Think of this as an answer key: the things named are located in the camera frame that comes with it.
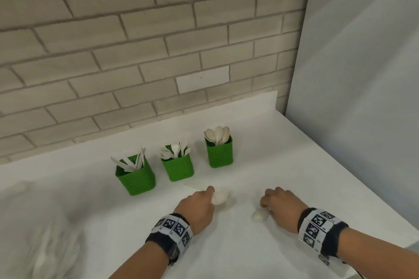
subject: white plastic bag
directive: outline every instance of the white plastic bag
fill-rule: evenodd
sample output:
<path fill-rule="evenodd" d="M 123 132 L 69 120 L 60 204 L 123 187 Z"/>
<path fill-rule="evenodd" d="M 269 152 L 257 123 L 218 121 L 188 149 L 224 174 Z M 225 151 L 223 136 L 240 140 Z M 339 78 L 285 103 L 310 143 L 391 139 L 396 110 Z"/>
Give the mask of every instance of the white plastic bag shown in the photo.
<path fill-rule="evenodd" d="M 74 278 L 80 250 L 81 232 L 48 192 L 20 182 L 0 194 L 1 278 Z"/>

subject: perforated basket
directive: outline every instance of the perforated basket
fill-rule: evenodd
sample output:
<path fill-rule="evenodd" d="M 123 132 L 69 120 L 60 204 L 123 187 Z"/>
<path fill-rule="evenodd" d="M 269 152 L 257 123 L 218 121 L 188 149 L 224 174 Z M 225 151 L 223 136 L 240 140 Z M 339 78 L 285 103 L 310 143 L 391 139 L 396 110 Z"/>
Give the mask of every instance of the perforated basket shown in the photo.
<path fill-rule="evenodd" d="M 228 141 L 222 145 L 215 145 L 207 139 L 205 139 L 205 143 L 211 168 L 218 168 L 233 163 L 233 138 L 231 135 Z"/>
<path fill-rule="evenodd" d="M 194 166 L 189 154 L 172 160 L 162 159 L 161 162 L 163 162 L 167 175 L 172 182 L 190 178 L 194 175 Z"/>
<path fill-rule="evenodd" d="M 135 163 L 137 156 L 133 155 L 128 159 Z M 152 190 L 156 186 L 155 175 L 146 157 L 144 157 L 144 166 L 140 170 L 127 173 L 123 168 L 117 166 L 115 175 L 127 189 L 129 195 L 138 195 Z"/>

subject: forearm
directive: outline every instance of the forearm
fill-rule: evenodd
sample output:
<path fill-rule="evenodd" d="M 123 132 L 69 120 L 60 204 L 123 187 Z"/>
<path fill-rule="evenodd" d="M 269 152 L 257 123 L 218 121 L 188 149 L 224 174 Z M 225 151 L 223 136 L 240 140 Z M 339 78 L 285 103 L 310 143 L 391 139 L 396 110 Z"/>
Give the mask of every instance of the forearm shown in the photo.
<path fill-rule="evenodd" d="M 419 255 L 346 228 L 339 237 L 338 257 L 369 279 L 414 279 Z"/>
<path fill-rule="evenodd" d="M 160 279 L 169 265 L 166 253 L 154 242 L 137 250 L 109 279 Z"/>

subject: white table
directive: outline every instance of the white table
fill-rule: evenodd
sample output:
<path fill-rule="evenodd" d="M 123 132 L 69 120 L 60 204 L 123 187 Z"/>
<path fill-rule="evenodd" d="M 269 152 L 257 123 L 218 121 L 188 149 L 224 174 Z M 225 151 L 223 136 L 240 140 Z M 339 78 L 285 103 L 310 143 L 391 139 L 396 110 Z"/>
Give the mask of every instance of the white table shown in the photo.
<path fill-rule="evenodd" d="M 193 190 L 186 181 L 234 189 L 227 207 L 191 243 L 165 278 L 348 278 L 317 260 L 295 235 L 268 219 L 251 222 L 266 188 L 292 190 L 308 205 L 334 213 L 351 227 L 402 247 L 419 241 L 419 231 L 340 166 L 275 108 L 276 93 L 262 94 L 0 167 L 1 188 L 37 181 L 57 196 L 70 218 L 86 230 L 83 279 L 107 278 L 143 243 L 158 219 Z M 208 165 L 203 131 L 231 129 L 233 165 Z M 158 147 L 185 137 L 192 146 L 195 175 L 170 182 Z M 114 177 L 109 156 L 134 153 L 140 145 L 157 186 L 130 197 Z"/>

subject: wristband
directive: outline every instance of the wristband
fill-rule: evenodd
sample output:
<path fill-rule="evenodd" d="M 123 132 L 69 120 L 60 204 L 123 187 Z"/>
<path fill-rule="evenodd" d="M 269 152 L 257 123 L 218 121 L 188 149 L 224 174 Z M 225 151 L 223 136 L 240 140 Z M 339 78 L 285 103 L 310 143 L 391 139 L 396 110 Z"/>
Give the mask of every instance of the wristband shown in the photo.
<path fill-rule="evenodd" d="M 153 241 L 159 245 L 169 257 L 169 265 L 172 266 L 189 247 L 192 236 L 186 218 L 172 213 L 160 218 L 145 242 Z"/>
<path fill-rule="evenodd" d="M 337 257 L 339 236 L 348 224 L 323 209 L 306 209 L 298 222 L 299 238 L 323 256 Z"/>

